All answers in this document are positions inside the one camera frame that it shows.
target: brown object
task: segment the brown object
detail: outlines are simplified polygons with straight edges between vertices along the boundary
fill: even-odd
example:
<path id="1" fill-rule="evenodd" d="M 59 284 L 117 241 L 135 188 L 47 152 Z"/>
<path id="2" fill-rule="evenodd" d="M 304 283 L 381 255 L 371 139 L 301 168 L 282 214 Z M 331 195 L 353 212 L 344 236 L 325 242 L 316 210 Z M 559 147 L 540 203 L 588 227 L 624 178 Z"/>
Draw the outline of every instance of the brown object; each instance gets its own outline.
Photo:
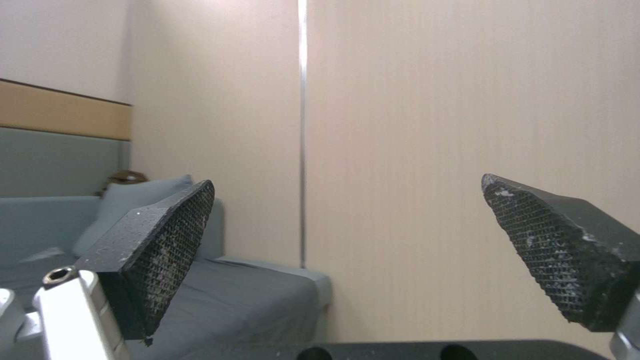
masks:
<path id="1" fill-rule="evenodd" d="M 131 106 L 0 80 L 0 127 L 131 137 Z"/>
<path id="2" fill-rule="evenodd" d="M 145 174 L 141 172 L 135 172 L 131 170 L 120 170 L 115 174 L 108 177 L 107 183 L 104 185 L 101 191 L 96 192 L 96 196 L 102 197 L 104 192 L 107 191 L 109 184 L 130 185 L 139 184 L 149 181 Z"/>

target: beige wall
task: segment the beige wall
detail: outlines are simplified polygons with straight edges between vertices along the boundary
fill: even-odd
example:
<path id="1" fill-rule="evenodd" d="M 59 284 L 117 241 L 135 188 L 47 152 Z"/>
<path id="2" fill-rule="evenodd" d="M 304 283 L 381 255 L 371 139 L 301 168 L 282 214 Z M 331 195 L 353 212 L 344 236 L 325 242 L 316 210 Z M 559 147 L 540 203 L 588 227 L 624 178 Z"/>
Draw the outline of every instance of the beige wall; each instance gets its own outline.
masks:
<path id="1" fill-rule="evenodd" d="M 132 2 L 0 1 L 0 78 L 131 103 Z"/>
<path id="2" fill-rule="evenodd" d="M 333 340 L 551 338 L 568 324 L 484 203 L 485 172 L 640 231 L 640 3 L 311 0 L 307 265 Z"/>
<path id="3" fill-rule="evenodd" d="M 132 169 L 211 179 L 227 254 L 298 265 L 296 1 L 137 1 L 133 24 Z"/>

